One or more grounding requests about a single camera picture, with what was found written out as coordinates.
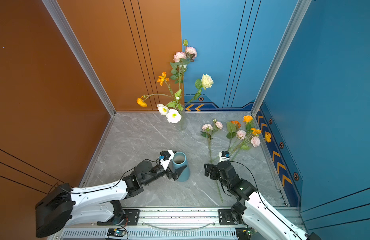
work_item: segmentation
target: black line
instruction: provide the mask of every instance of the black line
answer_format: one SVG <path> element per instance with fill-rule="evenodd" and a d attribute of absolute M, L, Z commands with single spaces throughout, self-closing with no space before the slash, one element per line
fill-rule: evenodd
<path fill-rule="evenodd" d="M 348 211 L 348 210 L 351 210 L 351 209 L 357 209 L 357 208 L 359 208 L 359 207 L 364 207 L 364 206 L 367 206 L 367 205 L 370 205 L 370 203 L 369 203 L 369 204 L 364 204 L 364 205 L 361 205 L 361 206 L 358 206 L 358 207 L 352 207 L 352 208 L 345 209 L 345 210 L 342 210 L 342 211 L 334 212 L 334 213 L 332 213 L 332 214 L 326 214 L 326 215 L 321 216 L 321 217 L 326 217 L 326 216 L 333 215 L 333 214 L 337 214 L 337 213 L 340 213 L 340 212 L 345 212 L 345 211 Z M 313 219 L 317 219 L 317 218 L 321 218 L 321 217 L 315 217 L 315 218 L 311 218 L 311 219 L 309 219 L 309 220 L 304 220 L 304 222 L 306 222 L 306 221 L 310 221 L 310 220 L 313 220 Z"/>
<path fill-rule="evenodd" d="M 353 223 L 353 222 L 360 222 L 360 221 L 365 221 L 365 220 L 370 220 L 370 218 L 364 218 L 364 219 L 355 220 L 355 221 L 351 221 L 351 222 L 338 223 L 338 224 L 328 225 L 328 226 L 324 226 L 324 227 L 316 227 L 316 228 L 311 228 L 311 229 L 308 229 L 308 230 L 314 230 L 314 229 L 319 229 L 319 228 L 338 226 L 338 225 L 342 225 L 342 224 Z"/>
<path fill-rule="evenodd" d="M 134 42 L 134 47 L 136 48 L 136 53 L 137 53 L 137 57 L 138 57 L 138 62 L 140 63 L 141 73 L 142 73 L 142 76 L 143 76 L 143 78 L 144 78 L 144 82 L 145 82 L 145 86 L 146 86 L 146 92 L 149 94 L 148 85 L 146 84 L 146 81 L 145 81 L 144 71 L 142 70 L 141 61 L 140 61 L 140 56 L 138 55 L 137 46 L 136 46 L 136 43 L 135 43 L 135 41 L 134 41 L 134 36 L 133 36 L 133 32 L 132 32 L 132 27 L 130 26 L 129 17 L 128 17 L 128 13 L 126 12 L 126 7 L 125 7 L 125 2 L 124 2 L 124 0 L 122 0 L 122 4 L 124 5 L 124 8 L 125 8 L 125 14 L 126 14 L 126 18 L 127 18 L 127 20 L 128 20 L 128 23 L 129 23 L 130 33 L 132 34 L 132 39 L 133 39 L 133 42 Z M 151 99 L 151 98 L 149 98 L 149 101 L 150 101 L 150 105 L 152 106 L 152 111 L 153 111 L 152 99 Z"/>
<path fill-rule="evenodd" d="M 254 0 L 253 0 L 253 3 L 252 3 L 252 8 L 250 9 L 249 19 L 247 20 L 246 29 L 245 29 L 245 34 L 244 34 L 244 40 L 242 41 L 241 50 L 239 51 L 237 67 L 235 68 L 235 73 L 234 73 L 233 82 L 232 82 L 232 88 L 230 89 L 229 99 L 227 100 L 227 105 L 226 105 L 226 107 L 229 105 L 230 96 L 231 96 L 231 94 L 232 94 L 233 85 L 234 85 L 234 79 L 235 79 L 235 75 L 237 74 L 237 68 L 238 68 L 238 65 L 239 65 L 239 59 L 241 58 L 242 47 L 244 46 L 245 37 L 246 37 L 246 31 L 247 31 L 247 27 L 249 26 L 250 16 L 252 15 L 253 5 L 254 5 Z"/>
<path fill-rule="evenodd" d="M 148 72 L 148 77 L 149 77 L 149 83 L 150 83 L 150 87 L 152 88 L 152 93 L 154 93 L 153 91 L 153 86 L 152 86 L 152 80 L 150 78 L 150 74 L 149 74 L 149 69 L 148 69 L 148 64 L 146 63 L 146 58 L 145 58 L 145 53 L 144 53 L 144 47 L 142 46 L 142 41 L 141 41 L 141 36 L 140 36 L 140 32 L 138 30 L 138 25 L 137 25 L 137 20 L 136 20 L 136 15 L 134 14 L 134 9 L 133 9 L 133 4 L 132 4 L 132 0 L 130 0 L 130 5 L 132 6 L 132 12 L 133 12 L 133 16 L 134 16 L 134 21 L 136 23 L 136 28 L 137 28 L 137 33 L 138 33 L 138 38 L 140 39 L 140 44 L 141 44 L 141 50 L 142 50 L 142 55 L 144 56 L 144 61 L 145 61 L 145 66 L 146 66 L 146 71 Z M 156 103 L 156 96 L 153 96 L 153 99 L 154 99 L 154 106 L 157 105 Z"/>
<path fill-rule="evenodd" d="M 6 165 L 5 163 L 3 163 L 3 162 L 0 162 L 2 165 L 5 165 L 5 166 L 7 166 L 7 167 L 10 167 L 11 169 L 14 169 L 14 170 L 16 170 L 16 171 L 19 171 L 20 173 L 23 173 L 23 174 L 25 174 L 25 175 L 27 175 L 27 176 L 29 176 L 29 177 L 32 177 L 32 178 L 34 178 L 34 179 L 36 179 L 36 180 L 39 180 L 38 178 L 36 178 L 36 177 L 34 177 L 34 176 L 31 176 L 31 175 L 29 175 L 29 174 L 27 174 L 27 173 L 24 173 L 24 172 L 22 172 L 22 171 L 20 171 L 20 170 L 18 170 L 18 169 L 15 169 L 14 167 L 11 167 L 11 166 L 9 166 L 9 165 Z M 43 183 L 45 183 L 45 184 L 47 184 L 47 185 L 49 185 L 49 186 L 53 186 L 52 184 L 48 184 L 47 182 L 44 182 L 43 180 L 39 180 L 40 182 L 43 182 Z"/>
<path fill-rule="evenodd" d="M 338 199 L 334 199 L 334 200 L 332 200 L 332 201 L 330 201 L 330 202 L 327 202 L 327 203 L 324 203 L 324 204 L 321 204 L 321 205 L 318 205 L 318 206 L 315 206 L 315 207 L 312 207 L 312 208 L 306 209 L 306 210 L 302 211 L 301 213 L 306 212 L 306 211 L 309 211 L 309 210 L 312 210 L 312 209 L 315 209 L 316 207 L 321 207 L 321 206 L 323 206 L 323 205 L 325 205 L 325 204 L 329 204 L 329 203 L 334 202 L 334 201 L 336 201 L 336 200 L 340 200 L 340 199 L 343 199 L 343 198 L 349 197 L 349 196 L 351 196 L 351 195 L 354 195 L 354 194 L 357 194 L 357 193 L 360 193 L 360 192 L 363 192 L 363 191 L 366 191 L 366 190 L 369 190 L 369 189 L 370 189 L 370 187 L 365 188 L 365 189 L 363 189 L 363 190 L 360 190 L 360 191 L 358 191 L 358 192 L 355 192 L 355 193 L 352 193 L 352 194 L 346 195 L 346 196 L 344 196 L 344 197 L 340 197 L 340 198 L 338 198 Z"/>
<path fill-rule="evenodd" d="M 47 174 L 46 172 L 44 172 L 44 171 L 42 171 L 42 170 L 38 169 L 37 167 L 35 167 L 35 166 L 33 166 L 33 165 L 30 165 L 29 163 L 27 163 L 27 162 L 25 162 L 25 161 L 23 161 L 23 160 L 19 159 L 18 157 L 13 156 L 13 155 L 12 155 L 12 154 L 10 154 L 9 152 L 5 152 L 5 151 L 4 151 L 4 150 L 2 150 L 1 148 L 0 148 L 0 151 L 2 151 L 2 152 L 4 152 L 4 153 L 8 154 L 9 156 L 14 157 L 14 158 L 15 158 L 15 159 L 17 159 L 17 160 L 22 161 L 23 163 L 25 163 L 25 164 L 27 164 L 27 165 L 29 165 L 29 166 L 31 166 L 31 167 L 33 167 L 33 168 L 35 168 L 35 169 L 37 169 L 37 170 L 39 170 L 39 171 L 43 172 L 44 174 L 46 174 L 46 175 L 48 175 L 48 176 L 51 176 L 52 178 L 54 178 L 54 179 L 56 179 L 56 180 L 58 180 L 58 181 L 60 181 L 60 182 L 62 182 L 62 183 L 65 183 L 65 182 L 63 182 L 63 181 L 59 180 L 58 178 L 53 177 L 52 175 Z"/>
<path fill-rule="evenodd" d="M 245 12 L 246 1 L 247 1 L 247 0 L 245 0 L 244 10 L 242 11 L 241 22 L 240 22 L 240 24 L 239 24 L 239 29 L 238 29 L 238 34 L 237 34 L 237 41 L 235 41 L 235 48 L 234 48 L 234 53 L 233 53 L 233 58 L 232 58 L 232 65 L 230 66 L 229 77 L 227 78 L 227 84 L 226 84 L 226 90 L 225 90 L 225 97 L 224 97 L 224 102 L 222 103 L 222 107 L 225 105 L 225 98 L 226 98 L 226 93 L 227 93 L 227 87 L 229 86 L 229 79 L 230 79 L 230 74 L 231 74 L 231 72 L 232 72 L 233 61 L 234 61 L 234 55 L 235 55 L 235 50 L 236 50 L 236 48 L 237 48 L 239 32 L 240 32 L 240 30 L 241 30 L 241 25 L 242 25 L 242 19 L 244 18 L 244 12 Z"/>
<path fill-rule="evenodd" d="M 242 69 L 244 68 L 244 64 L 245 64 L 245 58 L 246 58 L 247 50 L 249 49 L 250 40 L 252 39 L 252 34 L 253 34 L 253 30 L 254 30 L 254 25 L 255 25 L 255 21 L 257 20 L 259 7 L 261 6 L 261 1 L 262 1 L 262 0 L 260 0 L 260 1 L 259 1 L 259 5 L 258 5 L 258 9 L 257 9 L 257 14 L 255 15 L 254 24 L 253 24 L 253 28 L 252 28 L 252 33 L 250 34 L 249 43 L 247 44 L 247 48 L 246 48 L 246 53 L 245 53 L 245 57 L 244 57 L 244 62 L 242 63 L 241 72 L 239 73 L 239 77 L 238 77 L 237 85 L 235 86 L 235 91 L 234 91 L 234 96 L 233 96 L 232 104 L 231 104 L 230 106 L 233 106 L 235 93 L 237 92 L 237 87 L 238 87 L 238 83 L 239 83 L 239 78 L 241 77 Z"/>
<path fill-rule="evenodd" d="M 154 78 L 154 68 L 153 68 L 152 58 L 151 58 L 151 56 L 150 56 L 148 39 L 147 39 L 147 37 L 146 37 L 145 26 L 144 26 L 144 20 L 142 19 L 142 13 L 141 13 L 141 8 L 140 8 L 140 1 L 139 1 L 139 0 L 137 0 L 137 3 L 138 3 L 138 8 L 140 9 L 142 28 L 144 29 L 146 45 L 148 46 L 148 54 L 149 54 L 150 64 L 151 64 L 151 66 L 152 66 L 153 78 Z M 157 88 L 157 83 L 155 83 L 155 85 L 156 85 L 156 93 L 158 93 L 158 92 L 159 92 L 159 90 L 158 90 L 158 88 Z"/>
<path fill-rule="evenodd" d="M 9 178 L 7 178 L 7 177 L 1 176 L 1 175 L 0 175 L 0 177 L 5 178 L 5 179 L 7 179 L 7 180 L 10 180 L 10 181 L 12 181 L 12 182 L 18 183 L 18 184 L 23 185 L 23 186 L 25 186 L 25 187 L 29 187 L 28 185 L 25 185 L 25 184 L 22 184 L 22 183 L 16 182 L 15 180 L 11 180 L 11 179 L 9 179 Z M 44 193 L 44 194 L 47 194 L 46 192 L 40 191 L 40 190 L 38 190 L 38 189 L 35 189 L 35 188 L 32 188 L 32 187 L 29 187 L 29 188 L 34 189 L 34 190 L 39 191 L 39 192 L 42 192 L 42 193 Z"/>

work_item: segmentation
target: orange chevron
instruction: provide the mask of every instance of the orange chevron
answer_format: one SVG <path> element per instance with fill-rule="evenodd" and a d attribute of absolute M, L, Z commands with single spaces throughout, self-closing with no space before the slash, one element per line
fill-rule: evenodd
<path fill-rule="evenodd" d="M 282 175 L 282 186 L 285 187 L 285 180 L 287 180 L 290 184 L 293 184 L 292 181 L 286 177 L 285 175 Z"/>
<path fill-rule="evenodd" d="M 199 111 L 199 112 L 201 112 L 201 110 L 199 109 L 200 107 L 202 107 L 203 105 L 205 105 L 205 104 L 201 104 L 201 105 L 199 105 L 197 108 L 196 108 L 196 110 L 197 111 Z"/>
<path fill-rule="evenodd" d="M 260 119 L 260 118 L 262 118 L 262 119 L 263 119 L 263 118 L 264 118 L 264 116 L 258 116 L 258 124 L 259 124 L 259 119 Z"/>
<path fill-rule="evenodd" d="M 267 127 L 267 125 L 265 123 L 261 123 L 261 132 L 264 131 L 264 127 Z"/>
<path fill-rule="evenodd" d="M 187 108 L 185 108 L 187 111 L 191 112 L 190 108 L 193 107 L 194 104 L 190 104 Z"/>
<path fill-rule="evenodd" d="M 278 172 L 278 174 L 280 174 L 280 167 L 282 167 L 283 169 L 286 170 L 285 166 L 278 162 L 277 163 L 277 172 Z"/>
<path fill-rule="evenodd" d="M 273 151 L 273 162 L 274 162 L 274 156 L 275 156 L 275 155 L 276 155 L 276 156 L 279 156 L 279 157 L 281 157 L 281 156 L 280 156 L 280 154 L 279 154 L 278 152 L 276 152 L 276 151 Z"/>

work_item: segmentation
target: pink peony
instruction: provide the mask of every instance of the pink peony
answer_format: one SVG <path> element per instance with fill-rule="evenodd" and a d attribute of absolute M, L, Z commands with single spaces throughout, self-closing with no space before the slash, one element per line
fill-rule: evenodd
<path fill-rule="evenodd" d="M 185 53 L 183 53 L 183 52 L 176 52 L 176 54 L 174 54 L 174 61 L 176 63 L 178 63 L 181 58 L 186 58 Z"/>
<path fill-rule="evenodd" d="M 215 124 L 216 124 L 216 127 L 218 127 L 220 130 L 222 130 L 222 128 L 224 127 L 224 125 L 222 125 L 221 122 L 217 121 Z"/>
<path fill-rule="evenodd" d="M 258 147 L 261 144 L 261 141 L 258 137 L 253 137 L 250 142 L 253 144 L 253 147 Z"/>
<path fill-rule="evenodd" d="M 197 57 L 197 51 L 194 47 L 186 47 L 186 52 L 190 54 L 195 54 L 192 59 L 195 59 Z"/>
<path fill-rule="evenodd" d="M 213 130 L 213 126 L 211 126 L 211 124 L 205 124 L 202 126 L 202 130 L 204 131 Z"/>
<path fill-rule="evenodd" d="M 239 140 L 244 140 L 246 132 L 244 130 L 238 130 L 236 136 L 238 137 Z"/>

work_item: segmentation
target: artificial flower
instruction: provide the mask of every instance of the artificial flower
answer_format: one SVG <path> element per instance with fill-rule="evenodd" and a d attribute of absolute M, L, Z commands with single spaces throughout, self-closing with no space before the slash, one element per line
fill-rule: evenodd
<path fill-rule="evenodd" d="M 192 59 L 195 59 L 197 57 L 197 51 L 194 47 L 186 47 L 185 52 L 195 54 L 194 57 L 192 57 Z"/>
<path fill-rule="evenodd" d="M 246 132 L 244 130 L 238 130 L 236 136 L 238 137 L 239 140 L 244 140 Z"/>
<path fill-rule="evenodd" d="M 142 100 L 142 98 L 137 98 L 137 103 L 141 106 L 141 107 L 147 107 L 148 105 Z"/>
<path fill-rule="evenodd" d="M 166 117 L 170 123 L 178 123 L 182 118 L 181 114 L 175 109 L 170 109 Z"/>
<path fill-rule="evenodd" d="M 213 79 L 211 79 L 211 76 L 207 74 L 202 75 L 202 87 L 206 90 L 207 88 L 211 88 L 211 86 L 214 84 Z"/>
<path fill-rule="evenodd" d="M 159 108 L 161 115 L 166 116 L 166 114 L 168 114 L 169 108 L 164 104 L 157 104 L 157 107 Z"/>
<path fill-rule="evenodd" d="M 181 58 L 185 58 L 186 59 L 186 55 L 185 53 L 183 52 L 176 52 L 176 54 L 174 54 L 174 58 L 173 60 L 178 63 L 180 61 Z"/>
<path fill-rule="evenodd" d="M 271 135 L 270 133 L 266 132 L 266 133 L 265 133 L 265 140 L 266 140 L 267 142 L 270 142 L 270 141 L 271 141 L 271 138 L 272 138 L 272 135 Z"/>
<path fill-rule="evenodd" d="M 205 124 L 202 126 L 203 131 L 211 131 L 213 130 L 213 126 L 211 124 Z"/>
<path fill-rule="evenodd" d="M 257 135 L 261 133 L 261 130 L 255 129 L 254 127 L 250 128 L 251 131 L 253 131 L 253 135 Z"/>
<path fill-rule="evenodd" d="M 218 127 L 220 130 L 222 130 L 222 128 L 224 127 L 224 125 L 222 125 L 222 123 L 219 121 L 216 121 L 214 124 L 216 124 L 216 127 Z"/>
<path fill-rule="evenodd" d="M 261 144 L 261 140 L 258 137 L 253 137 L 250 142 L 253 144 L 253 147 L 258 147 Z"/>
<path fill-rule="evenodd" d="M 157 79 L 157 82 L 160 83 L 162 86 L 163 81 L 169 81 L 169 78 L 166 77 L 166 72 L 162 72 L 162 76 L 159 76 L 159 79 Z"/>
<path fill-rule="evenodd" d="M 230 122 L 233 123 L 237 129 L 241 128 L 241 123 L 239 121 L 230 121 Z"/>
<path fill-rule="evenodd" d="M 253 117 L 252 116 L 250 116 L 250 115 L 244 116 L 244 122 L 248 123 L 248 122 L 250 122 L 252 120 L 253 120 Z"/>

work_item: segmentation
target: gray marble surface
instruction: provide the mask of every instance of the gray marble surface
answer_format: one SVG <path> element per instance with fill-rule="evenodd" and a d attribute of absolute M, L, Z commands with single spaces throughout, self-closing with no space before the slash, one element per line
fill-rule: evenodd
<path fill-rule="evenodd" d="M 146 158 L 155 160 L 160 151 L 172 149 L 186 154 L 190 178 L 186 182 L 178 182 L 164 176 L 144 186 L 144 191 L 139 195 L 121 200 L 123 206 L 231 206 L 236 199 L 221 190 L 221 202 L 216 181 L 204 176 L 204 163 L 208 163 L 210 158 L 207 139 L 200 135 L 200 131 L 203 124 L 212 124 L 214 118 L 224 124 L 224 129 L 215 133 L 211 142 L 212 157 L 216 158 L 219 151 L 227 150 L 229 146 L 226 121 L 238 120 L 242 123 L 244 115 L 247 113 L 186 113 L 187 128 L 179 131 L 175 124 L 167 122 L 166 117 L 159 113 L 117 113 L 87 186 L 118 180 L 140 161 Z M 284 206 L 260 147 L 240 151 L 235 161 L 245 164 L 252 171 L 260 192 L 270 204 Z M 247 169 L 237 163 L 232 165 L 241 178 L 254 185 Z"/>

